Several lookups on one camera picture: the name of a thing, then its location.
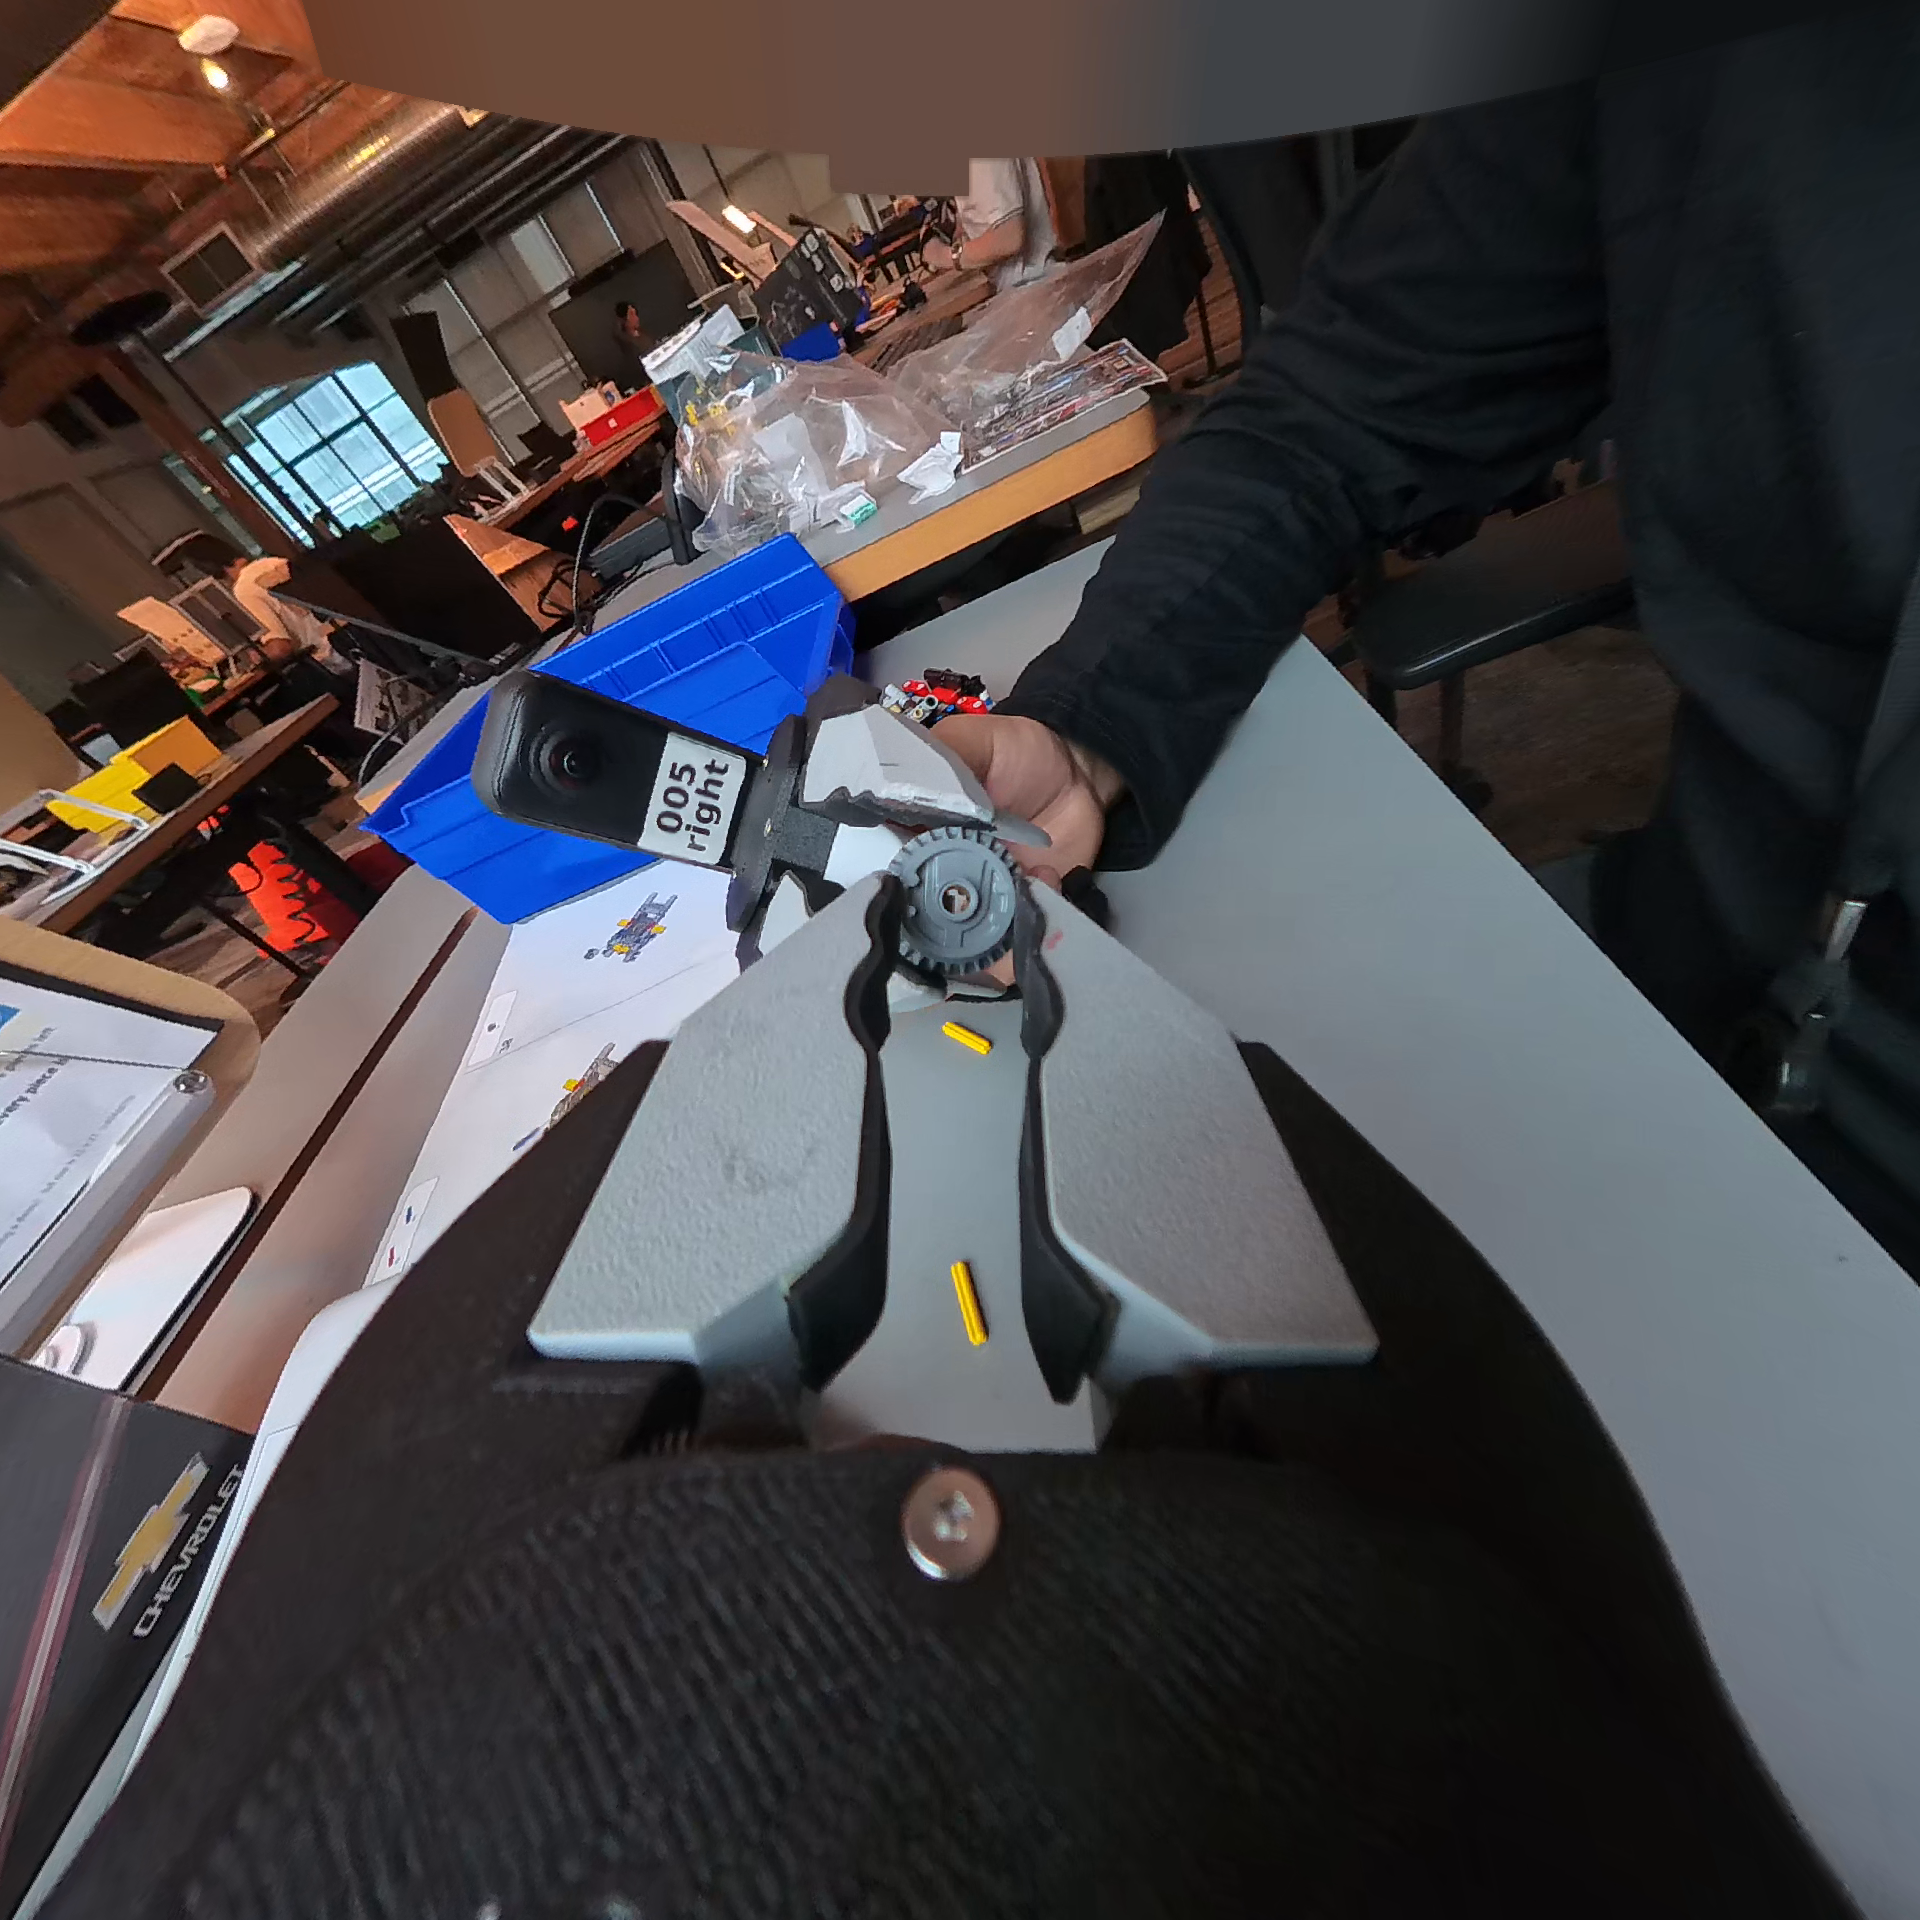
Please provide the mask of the white flat device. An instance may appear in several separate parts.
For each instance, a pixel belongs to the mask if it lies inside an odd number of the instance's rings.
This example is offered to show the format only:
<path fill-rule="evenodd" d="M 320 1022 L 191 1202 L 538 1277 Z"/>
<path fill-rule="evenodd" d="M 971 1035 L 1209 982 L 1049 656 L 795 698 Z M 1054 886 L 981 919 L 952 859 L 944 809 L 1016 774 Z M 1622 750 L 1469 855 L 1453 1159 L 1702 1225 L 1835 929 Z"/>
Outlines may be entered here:
<path fill-rule="evenodd" d="M 105 1389 L 130 1389 L 202 1295 L 257 1211 L 247 1186 L 152 1206 L 46 1336 L 33 1365 Z"/>

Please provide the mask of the grey lego differential gear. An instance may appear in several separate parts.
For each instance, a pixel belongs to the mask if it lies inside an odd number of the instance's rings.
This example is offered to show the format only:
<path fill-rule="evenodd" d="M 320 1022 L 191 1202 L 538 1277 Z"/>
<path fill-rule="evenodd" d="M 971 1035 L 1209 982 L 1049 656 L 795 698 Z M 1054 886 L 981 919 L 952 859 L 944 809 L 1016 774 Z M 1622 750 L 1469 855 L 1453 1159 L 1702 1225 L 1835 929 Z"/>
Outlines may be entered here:
<path fill-rule="evenodd" d="M 950 995 L 998 995 L 1017 931 L 1022 873 L 993 827 L 929 827 L 883 875 L 899 889 L 896 969 Z"/>

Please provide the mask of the person's right forearm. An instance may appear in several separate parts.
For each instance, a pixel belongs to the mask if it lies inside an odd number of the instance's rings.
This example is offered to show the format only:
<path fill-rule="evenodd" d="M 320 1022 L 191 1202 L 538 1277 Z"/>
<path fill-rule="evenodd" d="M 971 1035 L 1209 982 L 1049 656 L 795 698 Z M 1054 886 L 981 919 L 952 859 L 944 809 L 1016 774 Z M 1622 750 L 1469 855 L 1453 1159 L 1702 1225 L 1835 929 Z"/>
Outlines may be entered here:
<path fill-rule="evenodd" d="M 1101 859 L 1183 819 L 1363 558 L 1549 472 L 1610 398 L 1586 87 L 1437 113 L 1320 233 L 1240 379 L 1154 461 L 999 712 L 1118 769 Z"/>

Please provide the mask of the black lego set box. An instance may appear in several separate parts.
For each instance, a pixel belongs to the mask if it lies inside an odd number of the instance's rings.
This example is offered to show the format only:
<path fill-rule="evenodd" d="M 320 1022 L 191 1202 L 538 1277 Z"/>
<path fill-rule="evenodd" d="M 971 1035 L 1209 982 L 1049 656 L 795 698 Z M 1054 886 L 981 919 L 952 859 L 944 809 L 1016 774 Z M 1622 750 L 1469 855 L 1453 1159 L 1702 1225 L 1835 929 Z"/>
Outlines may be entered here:
<path fill-rule="evenodd" d="M 255 1435 L 2 1359 L 2 1910 L 174 1643 Z"/>

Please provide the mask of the blue plastic bin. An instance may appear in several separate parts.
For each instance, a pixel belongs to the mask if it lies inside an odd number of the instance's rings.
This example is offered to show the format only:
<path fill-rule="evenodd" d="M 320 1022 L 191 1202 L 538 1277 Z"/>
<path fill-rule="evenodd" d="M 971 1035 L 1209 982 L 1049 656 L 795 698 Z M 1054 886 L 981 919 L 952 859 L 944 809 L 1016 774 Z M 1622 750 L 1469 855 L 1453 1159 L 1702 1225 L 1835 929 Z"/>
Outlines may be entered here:
<path fill-rule="evenodd" d="M 855 617 L 783 535 L 551 663 L 549 674 L 762 752 L 778 725 L 854 663 Z M 366 830 L 499 923 L 519 923 L 653 863 L 642 851 L 504 819 L 473 789 L 489 693 L 370 811 Z"/>

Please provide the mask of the black office chair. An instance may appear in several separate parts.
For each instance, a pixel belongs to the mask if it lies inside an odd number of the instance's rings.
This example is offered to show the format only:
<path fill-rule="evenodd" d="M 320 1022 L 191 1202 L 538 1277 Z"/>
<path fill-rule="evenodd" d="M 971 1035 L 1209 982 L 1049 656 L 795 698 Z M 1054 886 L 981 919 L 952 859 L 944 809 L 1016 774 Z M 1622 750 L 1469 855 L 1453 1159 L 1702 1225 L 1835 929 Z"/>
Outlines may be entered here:
<path fill-rule="evenodd" d="M 1437 687 L 1437 773 L 1469 809 L 1483 811 L 1493 790 L 1463 758 L 1470 671 L 1635 618 L 1617 481 L 1602 479 L 1489 519 L 1465 543 L 1397 579 L 1377 578 L 1331 661 L 1358 664 L 1369 706 L 1390 727 L 1403 693 Z"/>

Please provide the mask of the wooden workbench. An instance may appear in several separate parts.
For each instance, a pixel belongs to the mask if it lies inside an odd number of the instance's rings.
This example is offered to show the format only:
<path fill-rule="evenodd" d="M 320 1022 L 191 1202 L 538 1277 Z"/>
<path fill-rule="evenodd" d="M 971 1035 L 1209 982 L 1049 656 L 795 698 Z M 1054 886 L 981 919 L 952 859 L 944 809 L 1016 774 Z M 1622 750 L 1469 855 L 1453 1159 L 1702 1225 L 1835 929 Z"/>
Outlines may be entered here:
<path fill-rule="evenodd" d="M 122 896 L 136 878 L 157 870 L 181 849 L 205 845 L 202 827 L 223 823 L 224 813 L 239 815 L 242 801 L 251 799 L 279 763 L 298 752 L 312 733 L 338 710 L 341 702 L 323 694 L 296 712 L 251 733 L 242 744 L 226 752 L 179 807 L 153 817 L 137 815 L 109 799 L 83 799 L 81 803 L 125 832 L 110 839 L 103 849 L 67 851 L 40 842 L 16 840 L 33 815 L 54 801 L 72 801 L 65 789 L 41 785 L 6 809 L 6 867 L 33 870 L 35 879 L 24 896 L 2 903 L 6 920 L 72 931 L 109 903 Z"/>

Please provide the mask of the orange black patterned object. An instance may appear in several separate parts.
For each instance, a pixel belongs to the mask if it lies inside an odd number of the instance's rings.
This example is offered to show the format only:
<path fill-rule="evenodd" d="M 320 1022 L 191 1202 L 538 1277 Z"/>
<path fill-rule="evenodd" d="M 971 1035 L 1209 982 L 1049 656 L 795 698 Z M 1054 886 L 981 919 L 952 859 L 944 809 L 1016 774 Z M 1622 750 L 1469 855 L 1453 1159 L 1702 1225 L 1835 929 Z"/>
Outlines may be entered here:
<path fill-rule="evenodd" d="M 359 917 L 273 840 L 255 842 L 229 866 L 232 883 L 257 920 L 266 951 L 298 973 L 353 937 Z"/>

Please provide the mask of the lego instruction booklet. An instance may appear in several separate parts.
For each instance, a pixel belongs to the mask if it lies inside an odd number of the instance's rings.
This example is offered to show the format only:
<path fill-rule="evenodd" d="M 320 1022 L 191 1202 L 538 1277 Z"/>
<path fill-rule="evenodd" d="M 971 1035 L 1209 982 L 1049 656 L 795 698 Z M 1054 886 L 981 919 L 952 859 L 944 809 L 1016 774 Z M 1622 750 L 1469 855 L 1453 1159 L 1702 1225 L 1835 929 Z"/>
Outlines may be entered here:
<path fill-rule="evenodd" d="M 406 1167 L 363 1285 L 303 1333 L 257 1433 L 239 1513 L 274 1475 L 304 1414 L 400 1277 L 613 1069 L 736 976 L 726 881 L 658 861 L 519 923 L 462 1067 Z"/>

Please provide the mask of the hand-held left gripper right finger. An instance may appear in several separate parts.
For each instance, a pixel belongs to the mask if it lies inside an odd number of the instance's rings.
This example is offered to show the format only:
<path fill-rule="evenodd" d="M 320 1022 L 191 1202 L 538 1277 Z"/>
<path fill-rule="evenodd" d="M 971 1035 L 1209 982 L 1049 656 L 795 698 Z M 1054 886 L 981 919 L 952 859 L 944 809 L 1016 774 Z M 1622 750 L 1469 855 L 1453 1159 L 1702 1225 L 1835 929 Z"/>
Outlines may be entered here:
<path fill-rule="evenodd" d="M 1231 1027 L 1040 881 L 1014 959 L 1022 1313 L 1049 1397 L 1371 1359 L 1377 1327 Z"/>

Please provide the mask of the clear acrylic sign holder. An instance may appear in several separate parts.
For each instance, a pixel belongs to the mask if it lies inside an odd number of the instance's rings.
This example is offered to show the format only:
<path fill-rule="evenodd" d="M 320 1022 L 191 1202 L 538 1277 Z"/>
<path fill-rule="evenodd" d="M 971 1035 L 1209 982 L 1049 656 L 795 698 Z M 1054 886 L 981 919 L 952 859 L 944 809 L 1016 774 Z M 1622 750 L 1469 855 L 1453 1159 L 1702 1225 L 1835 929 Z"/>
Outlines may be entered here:
<path fill-rule="evenodd" d="M 31 1357 L 213 1115 L 218 1015 L 2 963 L 2 1350 Z"/>

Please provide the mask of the yellow storage bin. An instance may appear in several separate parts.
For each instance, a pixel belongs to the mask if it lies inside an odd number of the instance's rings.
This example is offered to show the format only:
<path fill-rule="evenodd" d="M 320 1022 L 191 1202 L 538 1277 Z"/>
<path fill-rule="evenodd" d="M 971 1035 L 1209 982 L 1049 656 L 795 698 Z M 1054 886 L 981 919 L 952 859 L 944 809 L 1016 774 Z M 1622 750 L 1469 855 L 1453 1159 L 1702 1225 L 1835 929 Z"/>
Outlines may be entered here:
<path fill-rule="evenodd" d="M 157 801 L 139 797 L 157 779 L 179 773 L 205 784 L 223 768 L 224 750 L 194 719 L 181 718 L 110 755 L 46 809 L 78 832 L 122 832 L 161 815 Z"/>

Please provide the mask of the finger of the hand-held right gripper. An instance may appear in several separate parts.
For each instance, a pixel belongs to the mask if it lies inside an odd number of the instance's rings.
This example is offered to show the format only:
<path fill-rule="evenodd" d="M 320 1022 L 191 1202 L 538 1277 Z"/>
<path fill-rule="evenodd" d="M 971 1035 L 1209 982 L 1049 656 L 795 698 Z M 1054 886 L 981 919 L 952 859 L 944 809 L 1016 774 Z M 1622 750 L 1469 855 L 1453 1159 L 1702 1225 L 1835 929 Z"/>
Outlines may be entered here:
<path fill-rule="evenodd" d="M 862 825 L 899 832 L 981 827 L 1016 845 L 1049 845 L 1049 833 L 993 803 L 978 779 L 944 752 L 886 758 L 858 752 L 838 760 L 838 807 Z"/>
<path fill-rule="evenodd" d="M 858 752 L 875 752 L 886 758 L 944 752 L 930 730 L 910 725 L 883 706 L 862 706 L 823 719 L 813 737 L 803 774 L 806 799 L 838 797 L 838 760 Z"/>

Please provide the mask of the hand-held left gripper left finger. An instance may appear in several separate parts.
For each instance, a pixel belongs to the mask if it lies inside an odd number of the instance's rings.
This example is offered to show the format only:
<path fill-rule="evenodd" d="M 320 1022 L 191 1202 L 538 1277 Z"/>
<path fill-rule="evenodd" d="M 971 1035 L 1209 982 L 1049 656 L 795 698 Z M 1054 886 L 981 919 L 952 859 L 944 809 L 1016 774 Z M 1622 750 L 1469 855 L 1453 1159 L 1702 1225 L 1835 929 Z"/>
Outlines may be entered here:
<path fill-rule="evenodd" d="M 886 1307 L 880 1049 L 902 879 L 861 879 L 665 1046 L 528 1326 L 554 1359 L 770 1369 L 822 1392 Z"/>

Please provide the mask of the wood-edged grey table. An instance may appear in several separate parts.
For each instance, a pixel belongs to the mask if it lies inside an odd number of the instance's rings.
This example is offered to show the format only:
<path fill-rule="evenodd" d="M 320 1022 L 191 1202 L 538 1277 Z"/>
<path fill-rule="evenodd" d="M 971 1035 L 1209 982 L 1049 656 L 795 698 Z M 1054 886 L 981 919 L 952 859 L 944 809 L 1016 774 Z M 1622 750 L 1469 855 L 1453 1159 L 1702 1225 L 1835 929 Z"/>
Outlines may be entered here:
<path fill-rule="evenodd" d="M 819 528 L 801 542 L 855 603 L 1106 486 L 1144 466 L 1157 445 L 1150 391 L 1133 391 L 965 471 L 939 496 L 922 502 L 895 496 L 855 530 Z"/>

